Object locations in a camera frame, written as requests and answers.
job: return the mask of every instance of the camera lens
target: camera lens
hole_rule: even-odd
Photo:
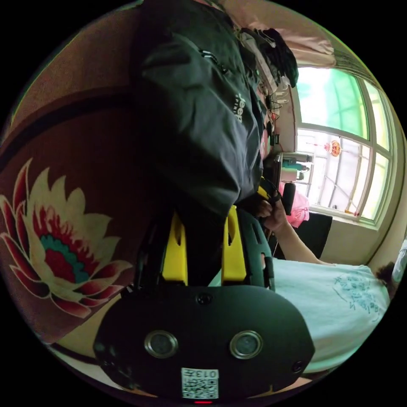
[[[153,331],[146,336],[144,348],[151,356],[164,359],[176,353],[178,341],[169,332]]]
[[[230,341],[230,352],[237,359],[251,359],[263,348],[262,337],[254,331],[241,331]]]

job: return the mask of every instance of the lotus flower pattern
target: lotus flower pattern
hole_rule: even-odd
[[[7,229],[0,238],[13,257],[10,268],[35,297],[86,318],[93,307],[123,289],[114,283],[132,264],[112,261],[120,238],[105,236],[111,218],[85,213],[80,188],[66,198],[65,176],[50,188],[47,168],[28,190],[31,161],[17,176],[12,202],[0,195]]]

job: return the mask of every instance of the windowsill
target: windowsill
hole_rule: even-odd
[[[354,220],[354,219],[351,219],[351,218],[345,218],[345,217],[337,216],[337,215],[334,215],[332,213],[324,213],[322,211],[318,211],[318,210],[315,210],[313,208],[310,208],[309,211],[314,212],[314,213],[319,213],[319,214],[322,214],[322,215],[326,215],[326,216],[332,216],[332,219],[335,222],[347,223],[348,225],[354,225],[354,226],[358,226],[358,227],[366,228],[366,229],[370,229],[370,230],[378,230],[378,227],[375,226],[373,223],[369,222],[368,220]]]

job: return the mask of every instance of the window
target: window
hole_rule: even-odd
[[[342,71],[317,68],[299,69],[296,90],[297,151],[313,157],[298,191],[317,212],[376,221],[391,165],[381,93]],[[333,145],[339,155],[332,154]]]

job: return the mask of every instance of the qr code label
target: qr code label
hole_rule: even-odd
[[[219,398],[219,370],[182,368],[181,379],[185,399]]]

